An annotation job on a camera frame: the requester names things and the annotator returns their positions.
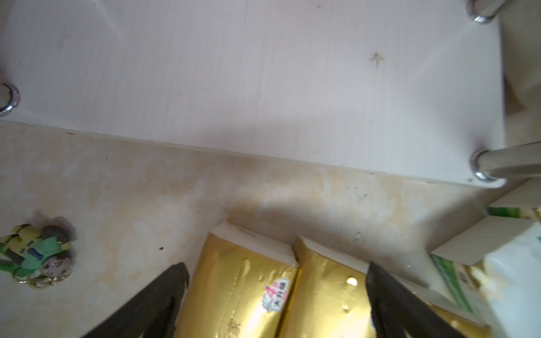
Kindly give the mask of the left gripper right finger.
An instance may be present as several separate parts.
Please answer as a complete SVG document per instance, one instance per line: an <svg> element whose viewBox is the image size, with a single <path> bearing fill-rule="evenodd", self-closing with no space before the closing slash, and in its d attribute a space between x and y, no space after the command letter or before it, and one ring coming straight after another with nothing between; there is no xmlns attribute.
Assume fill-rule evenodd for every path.
<svg viewBox="0 0 541 338"><path fill-rule="evenodd" d="M463 337L374 261L366 291L377 337Z"/></svg>

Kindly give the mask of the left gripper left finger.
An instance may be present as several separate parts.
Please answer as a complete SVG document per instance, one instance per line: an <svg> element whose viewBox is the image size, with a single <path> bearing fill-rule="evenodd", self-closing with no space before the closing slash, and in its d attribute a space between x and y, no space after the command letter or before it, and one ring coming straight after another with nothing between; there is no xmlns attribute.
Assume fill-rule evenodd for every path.
<svg viewBox="0 0 541 338"><path fill-rule="evenodd" d="M190 275L184 263L166 269L86 337L172 337Z"/></svg>

